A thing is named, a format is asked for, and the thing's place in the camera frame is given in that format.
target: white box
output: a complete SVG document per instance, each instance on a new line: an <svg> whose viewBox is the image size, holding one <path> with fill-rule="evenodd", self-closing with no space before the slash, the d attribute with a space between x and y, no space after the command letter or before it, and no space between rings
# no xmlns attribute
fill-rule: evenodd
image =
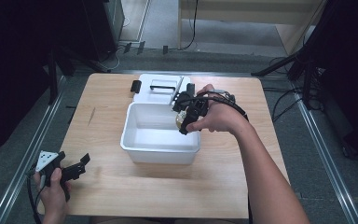
<svg viewBox="0 0 358 224"><path fill-rule="evenodd" d="M172 111L172 105L169 105L171 97L167 97L168 93L165 90L151 91L149 88L151 83L156 83L156 80L160 82L166 77L141 75L141 94L134 97L135 102L132 102L127 110L120 144L134 162L191 164L200 150L200 132L187 135L179 133L176 126L177 113ZM172 82L173 78L181 78L181 81L175 82L182 82L181 86L186 89L188 77L183 79L168 76L168 82ZM150 99L154 99L153 102L145 102Z"/></svg>

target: gray floor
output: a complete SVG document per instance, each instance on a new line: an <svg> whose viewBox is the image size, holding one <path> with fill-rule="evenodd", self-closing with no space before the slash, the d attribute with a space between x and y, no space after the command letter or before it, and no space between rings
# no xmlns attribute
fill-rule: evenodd
<svg viewBox="0 0 358 224"><path fill-rule="evenodd" d="M113 72L117 73L120 71L181 71L188 74L191 74L190 72L205 72L210 75L246 77L249 76L250 72L259 71L269 66L270 61L275 57L285 56L282 44L280 44L277 37L278 34L273 29L274 26L254 23L232 24L232 27L235 28L227 30L226 26L224 28L219 27L216 23L213 24L212 21L204 24L197 23L200 25L200 29L197 28L196 32L197 44L193 44L188 51L170 50L168 54L163 55L161 52L163 45L176 47L176 32L174 29L177 26L176 21L172 21L172 14L175 13L167 9L173 8L174 2L176 1L151 0L141 36L141 40L146 41L145 46L147 49L142 54L137 54L137 49L131 49L126 54L120 51L117 54L120 64L118 64L115 55L112 55L103 64L112 68L118 65L113 70ZM167 25L158 21L171 23L169 26L173 28L173 31L167 32ZM190 36L191 33L189 29L187 33L185 32L186 24L188 25L188 22L184 22L183 36L184 40L186 41L187 38L188 41L189 37L185 36ZM208 24L212 25L217 31L224 29L224 32L217 32L221 34L218 36L212 36L216 34L215 30L211 33L203 33L203 27L208 30L206 28ZM250 29L246 34L261 34L260 36L265 35L265 37L255 35L246 37L243 34L237 37L239 30L237 27L240 26L243 26L240 30ZM77 105L87 78L91 73L92 71L84 65L77 64L75 75L67 78L61 104L39 149L47 151L60 150L62 140L69 127L69 120L74 113L74 109L71 106ZM261 78L261 80L264 88L291 89L285 75L274 73ZM282 92L265 91L265 94L271 111ZM295 98L291 94L283 98L277 108L278 111L284 110L294 100ZM15 174L26 149L32 141L39 122L48 108L47 102L48 92L41 96L9 140L0 147L0 202L6 192L8 183L12 180L12 176ZM343 156L341 144L331 129L325 114L320 111L314 111L312 114L317 120L319 130L328 145L328 150L334 158L334 162L342 174L342 178L350 190L358 209L358 161L348 160ZM291 185L311 222L348 222L298 107L295 106L278 119L274 123L274 127ZM8 214L6 223L33 223L31 208L27 200L25 187L23 187ZM125 222L120 218L114 223L137 223L142 221L130 219ZM176 223L215 223L215 221L221 220L186 219L176 220ZM242 220L229 221L240 223ZM67 218L67 223L88 222L88 217Z"/></svg>

